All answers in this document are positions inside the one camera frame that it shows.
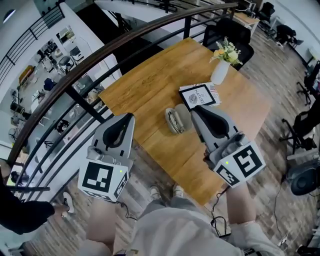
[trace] wooden floor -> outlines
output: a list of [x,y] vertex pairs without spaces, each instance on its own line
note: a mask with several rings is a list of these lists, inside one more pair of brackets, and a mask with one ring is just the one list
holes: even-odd
[[[287,168],[287,147],[278,141],[284,133],[282,118],[292,122],[295,116],[305,110],[304,99],[296,94],[296,82],[303,81],[305,67],[298,55],[285,47],[281,49],[257,28],[251,43],[255,54],[241,69],[241,73],[250,79],[272,103],[271,111],[264,122],[256,143],[266,161],[266,168],[252,178],[248,183],[250,192],[257,207],[257,222],[266,235],[278,243],[281,235],[276,226],[274,215],[275,196],[280,188],[280,180]],[[166,200],[173,181],[154,163],[148,155],[136,144],[131,151],[134,166],[131,178],[120,196],[129,211],[139,216],[150,201],[148,187],[156,183]],[[85,237],[86,221],[89,217],[91,199],[77,189],[77,178],[67,187],[71,193],[76,213],[68,219],[50,219],[41,227],[37,236],[24,245],[28,255],[71,256],[74,255]],[[210,209],[216,198],[212,198],[203,207],[205,214],[210,215]],[[284,236],[288,233],[288,248],[286,255],[294,255],[300,244],[310,238],[312,228],[317,218],[317,199],[310,195],[294,196],[287,183],[282,184],[282,190],[277,198],[276,216],[278,227]],[[227,217],[225,197],[222,196],[215,214]],[[117,207],[117,236],[115,250],[126,246],[130,241],[135,221],[126,219],[126,210]]]

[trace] brown wooden handrail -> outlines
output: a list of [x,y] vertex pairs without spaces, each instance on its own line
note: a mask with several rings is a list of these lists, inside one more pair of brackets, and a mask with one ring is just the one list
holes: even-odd
[[32,131],[35,129],[41,118],[46,114],[46,112],[51,108],[51,106],[61,97],[61,95],[66,91],[66,89],[72,86],[83,74],[88,72],[96,64],[104,60],[113,51],[125,43],[143,36],[151,31],[161,28],[170,23],[182,20],[193,15],[198,15],[206,12],[212,12],[216,10],[223,10],[228,8],[234,8],[238,6],[237,3],[224,3],[224,4],[213,4],[198,8],[192,8],[188,10],[179,11],[166,15],[164,17],[155,19],[147,24],[128,31],[119,37],[115,38],[111,42],[105,44],[100,49],[96,50],[90,56],[88,56],[84,61],[82,61],[78,66],[72,69],[66,76],[64,76],[59,83],[45,96],[41,101],[40,105],[31,114],[22,130],[20,131],[7,162],[10,166],[13,166],[16,159],[18,158],[21,149],[23,148],[25,141],[31,135]]

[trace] black floor opening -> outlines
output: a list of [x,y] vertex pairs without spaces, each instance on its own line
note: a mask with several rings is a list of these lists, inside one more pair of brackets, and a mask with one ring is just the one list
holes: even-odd
[[[124,33],[124,31],[118,28],[116,24],[114,24],[112,20],[96,4],[91,4],[86,8],[78,11],[76,14],[104,44],[109,43],[110,41]],[[143,38],[136,38],[120,46],[114,51],[113,54],[117,62],[119,63],[120,61],[124,60],[125,58],[147,46],[148,44],[150,44],[149,41]],[[162,50],[163,49],[157,45],[144,50],[137,56],[127,61],[120,68],[121,73],[124,75],[134,67],[138,66],[140,63],[161,52]]]

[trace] white t-shirt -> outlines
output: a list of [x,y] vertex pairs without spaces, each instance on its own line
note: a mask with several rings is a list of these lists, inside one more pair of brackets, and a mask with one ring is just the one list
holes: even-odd
[[[86,240],[78,256],[112,256],[101,242]],[[134,227],[132,242],[115,256],[284,256],[254,221],[231,225],[227,241],[217,237],[207,216],[186,209],[154,210]]]

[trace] white vase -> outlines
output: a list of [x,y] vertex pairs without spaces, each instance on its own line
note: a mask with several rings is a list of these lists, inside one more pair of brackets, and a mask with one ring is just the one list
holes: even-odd
[[221,85],[228,73],[229,66],[230,62],[226,62],[225,60],[220,60],[218,65],[215,66],[211,75],[211,82],[214,85]]

